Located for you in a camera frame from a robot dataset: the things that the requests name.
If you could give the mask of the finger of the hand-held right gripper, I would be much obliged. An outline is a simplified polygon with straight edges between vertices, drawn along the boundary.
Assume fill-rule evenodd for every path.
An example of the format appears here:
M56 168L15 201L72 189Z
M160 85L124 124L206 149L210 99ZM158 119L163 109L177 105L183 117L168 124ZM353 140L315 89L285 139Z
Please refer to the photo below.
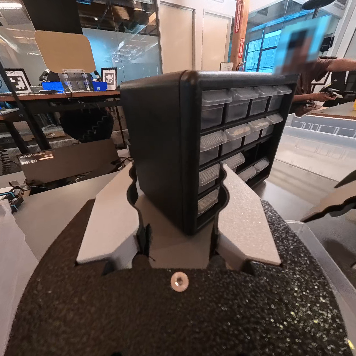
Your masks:
M353 181L356 180L356 170L350 172L347 176L345 176L340 182L338 182L336 185L335 185L335 189L343 186L343 185L346 185L346 184L349 184Z
M335 188L301 219L303 223L320 219L329 214L331 217L344 215L356 205L356 182L350 182Z

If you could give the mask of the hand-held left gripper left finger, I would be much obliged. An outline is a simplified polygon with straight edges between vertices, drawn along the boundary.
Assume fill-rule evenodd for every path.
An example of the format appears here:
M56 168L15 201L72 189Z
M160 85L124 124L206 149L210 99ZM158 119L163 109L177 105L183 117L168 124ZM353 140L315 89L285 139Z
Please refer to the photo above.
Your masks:
M113 269L151 269L152 227L135 206L137 173L124 167L97 195L76 263L105 261Z

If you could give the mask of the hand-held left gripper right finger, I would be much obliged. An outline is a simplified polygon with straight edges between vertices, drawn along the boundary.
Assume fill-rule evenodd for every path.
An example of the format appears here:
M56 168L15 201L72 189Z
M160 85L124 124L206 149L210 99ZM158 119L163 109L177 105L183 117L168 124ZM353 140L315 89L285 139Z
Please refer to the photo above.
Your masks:
M226 164L220 164L218 209L212 229L212 255L229 269L248 262L281 266L274 238L259 196Z

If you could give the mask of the black drawer cabinet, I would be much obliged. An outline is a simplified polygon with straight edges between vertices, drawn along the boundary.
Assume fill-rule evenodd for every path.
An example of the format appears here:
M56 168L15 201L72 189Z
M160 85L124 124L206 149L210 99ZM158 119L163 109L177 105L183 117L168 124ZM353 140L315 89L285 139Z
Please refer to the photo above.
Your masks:
M294 83L297 74L185 70L124 82L121 102L140 188L181 232L193 235L212 219L198 221L189 204L189 158L196 134L192 118L204 90Z

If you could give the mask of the rows of clear cabinet drawers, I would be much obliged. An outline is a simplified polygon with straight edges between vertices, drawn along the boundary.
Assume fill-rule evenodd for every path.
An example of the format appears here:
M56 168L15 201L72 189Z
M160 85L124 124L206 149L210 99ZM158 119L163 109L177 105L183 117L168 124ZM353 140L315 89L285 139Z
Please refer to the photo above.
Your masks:
M273 81L201 91L192 112L197 128L186 184L198 221L212 219L222 206L223 163L251 188L269 177L295 89Z

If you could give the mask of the wooden table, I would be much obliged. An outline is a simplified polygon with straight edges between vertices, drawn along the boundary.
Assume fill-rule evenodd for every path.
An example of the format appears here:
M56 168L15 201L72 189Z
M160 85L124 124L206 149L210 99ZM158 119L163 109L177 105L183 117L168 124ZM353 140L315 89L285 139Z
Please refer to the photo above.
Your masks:
M356 110L354 109L355 102L347 102L341 105L336 105L330 108L322 107L309 112L309 115L328 117L328 118L341 118L341 119L356 119Z

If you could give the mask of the brown MASH cardboard box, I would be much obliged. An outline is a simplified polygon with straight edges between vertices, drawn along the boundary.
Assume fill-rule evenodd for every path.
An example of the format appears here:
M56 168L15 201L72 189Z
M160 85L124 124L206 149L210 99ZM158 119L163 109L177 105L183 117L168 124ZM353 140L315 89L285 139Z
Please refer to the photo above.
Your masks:
M45 184L90 173L118 159L112 139L16 156L26 181Z

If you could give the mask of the wooden desk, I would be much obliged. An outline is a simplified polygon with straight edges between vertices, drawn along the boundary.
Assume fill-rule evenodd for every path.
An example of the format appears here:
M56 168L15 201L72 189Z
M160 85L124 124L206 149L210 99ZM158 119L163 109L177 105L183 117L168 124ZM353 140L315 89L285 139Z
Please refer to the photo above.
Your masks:
M61 113L73 110L122 106L119 91L23 94L17 97L30 114Z

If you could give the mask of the black tripod stand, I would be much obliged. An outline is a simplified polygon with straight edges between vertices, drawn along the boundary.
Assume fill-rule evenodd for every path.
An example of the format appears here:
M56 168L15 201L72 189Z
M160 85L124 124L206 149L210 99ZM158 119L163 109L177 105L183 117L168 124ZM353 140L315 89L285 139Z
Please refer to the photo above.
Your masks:
M8 87L8 89L10 89L15 102L17 103L17 106L20 111L20 115L22 115L22 118L27 122L30 131L32 132L34 139L37 142L40 150L41 151L51 150L52 148L49 142L47 141L47 138L43 133L42 128L39 126L36 119L33 117L32 113L28 110L28 108L22 104L19 96L16 94L16 89L14 85L11 83L10 78L6 74L6 71L2 63L0 63L0 73L6 86Z

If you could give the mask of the printed marker sign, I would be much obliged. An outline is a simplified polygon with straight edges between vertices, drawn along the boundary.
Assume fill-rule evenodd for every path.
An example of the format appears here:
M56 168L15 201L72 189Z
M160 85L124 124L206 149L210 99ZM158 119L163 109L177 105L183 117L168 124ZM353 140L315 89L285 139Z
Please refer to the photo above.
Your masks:
M101 77L103 82L107 84L107 90L116 90L118 87L117 68L104 67L101 68Z
M23 68L5 68L5 73L14 86L16 94L31 93L31 84Z

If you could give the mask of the round black lamp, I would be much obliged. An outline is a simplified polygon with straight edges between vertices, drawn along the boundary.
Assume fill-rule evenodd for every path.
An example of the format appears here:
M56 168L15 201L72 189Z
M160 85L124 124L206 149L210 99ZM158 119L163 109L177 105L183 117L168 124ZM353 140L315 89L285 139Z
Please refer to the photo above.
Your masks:
M334 0L308 0L302 4L301 8L303 10L314 10L313 19L317 17L318 10L321 7L325 7L333 3Z

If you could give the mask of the wooden rounded board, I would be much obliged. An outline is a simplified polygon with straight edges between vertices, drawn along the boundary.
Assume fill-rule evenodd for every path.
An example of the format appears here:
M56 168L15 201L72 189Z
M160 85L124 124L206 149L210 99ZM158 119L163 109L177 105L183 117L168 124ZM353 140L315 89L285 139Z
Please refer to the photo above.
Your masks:
M69 69L93 73L96 70L90 42L83 34L36 30L34 39L50 71L62 73Z

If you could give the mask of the red hanging sign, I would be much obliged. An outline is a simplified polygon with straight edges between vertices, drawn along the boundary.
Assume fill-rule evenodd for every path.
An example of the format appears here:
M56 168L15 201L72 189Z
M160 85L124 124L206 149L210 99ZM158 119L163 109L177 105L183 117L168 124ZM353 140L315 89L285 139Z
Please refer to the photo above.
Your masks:
M235 17L234 17L234 33L239 33L243 19L244 0L236 1Z

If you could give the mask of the black screen panel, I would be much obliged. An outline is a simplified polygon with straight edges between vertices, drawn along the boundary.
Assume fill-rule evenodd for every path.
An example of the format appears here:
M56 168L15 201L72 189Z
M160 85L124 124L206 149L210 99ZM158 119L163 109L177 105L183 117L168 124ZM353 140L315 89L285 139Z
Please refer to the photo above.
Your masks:
M35 30L82 34L75 0L23 0Z

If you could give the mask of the wooden post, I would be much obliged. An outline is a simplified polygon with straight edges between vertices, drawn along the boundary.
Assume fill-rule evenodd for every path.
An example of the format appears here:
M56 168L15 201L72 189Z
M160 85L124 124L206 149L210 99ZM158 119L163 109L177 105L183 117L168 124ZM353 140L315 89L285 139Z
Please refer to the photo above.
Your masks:
M238 71L243 63L243 49L245 45L249 7L250 1L244 0L243 19L239 33L234 33L233 26L232 47L230 55L230 60L233 63L233 71Z

